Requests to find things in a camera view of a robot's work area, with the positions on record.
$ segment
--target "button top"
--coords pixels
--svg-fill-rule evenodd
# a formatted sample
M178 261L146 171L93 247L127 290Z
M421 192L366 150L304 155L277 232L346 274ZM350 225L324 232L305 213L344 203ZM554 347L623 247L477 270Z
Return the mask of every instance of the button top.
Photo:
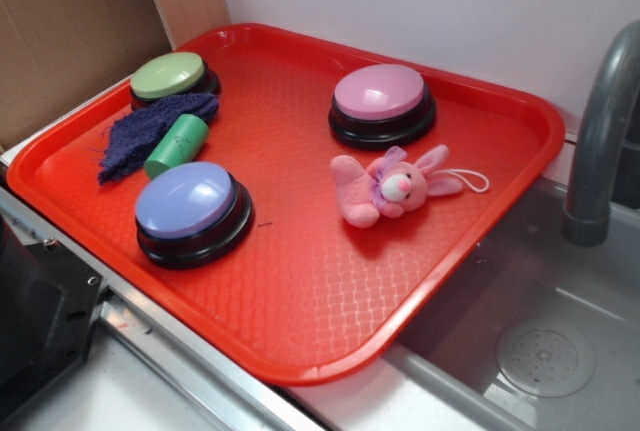
M196 53L169 53L152 59L133 73L131 89L139 98L160 99L188 89L204 72L204 61Z
M376 64L348 74L335 89L339 110L355 119L390 119L415 108L424 97L420 73L399 64Z
M184 238L216 223L234 197L231 177L221 166L182 164L147 185L136 202L136 219L153 237Z

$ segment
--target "plastic tray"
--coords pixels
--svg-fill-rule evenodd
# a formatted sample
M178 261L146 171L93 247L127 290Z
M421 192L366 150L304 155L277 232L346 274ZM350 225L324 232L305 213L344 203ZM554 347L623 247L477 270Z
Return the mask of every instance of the plastic tray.
M540 175L564 142L556 110L534 96L263 25L234 25L181 50L222 83L219 116L197 160L216 162L251 193L253 229L210 265L171 271L136 243L138 172L98 186L113 121L130 112L124 83L25 148L10 187L204 339L257 377L320 383L378 356ZM435 127L406 146L415 160L444 143L445 167L487 175L485 194L430 198L400 219L355 229L339 214L329 162L358 151L330 133L333 89L346 74L409 64L436 99Z

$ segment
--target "green cap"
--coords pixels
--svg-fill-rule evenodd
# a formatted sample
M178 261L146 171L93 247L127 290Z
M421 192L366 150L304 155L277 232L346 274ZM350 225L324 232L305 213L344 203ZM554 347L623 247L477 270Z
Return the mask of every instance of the green cap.
M190 162L209 135L209 126L193 114L181 115L144 163L150 179Z
M169 53L152 59L133 73L131 89L139 98L160 99L181 93L204 72L204 61L196 53Z

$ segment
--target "purple fabric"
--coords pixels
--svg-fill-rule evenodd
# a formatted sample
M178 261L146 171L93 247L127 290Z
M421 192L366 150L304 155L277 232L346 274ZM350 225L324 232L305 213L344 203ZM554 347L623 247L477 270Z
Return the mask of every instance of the purple fabric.
M382 196L382 178L384 178L394 164L399 163L406 157L407 153L404 149L398 146L392 146L382 158L382 162L376 171L375 183L373 184L373 205L378 211L382 211L388 202L385 197Z
M183 114L193 114L209 123L218 111L213 94L189 93L167 96L147 108L118 119L109 131L109 146L100 161L98 182L120 181L138 171L151 152Z

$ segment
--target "purple bow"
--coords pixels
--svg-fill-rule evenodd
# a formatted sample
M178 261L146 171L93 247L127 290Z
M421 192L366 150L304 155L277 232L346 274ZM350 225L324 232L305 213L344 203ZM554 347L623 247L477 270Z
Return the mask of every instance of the purple bow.
M394 164L399 163L406 157L407 153L404 149L398 146L392 146L382 158L380 166L378 166L378 170L376 171L376 180L373 184L373 205L378 211L382 211L388 202L382 195L382 178L384 178Z

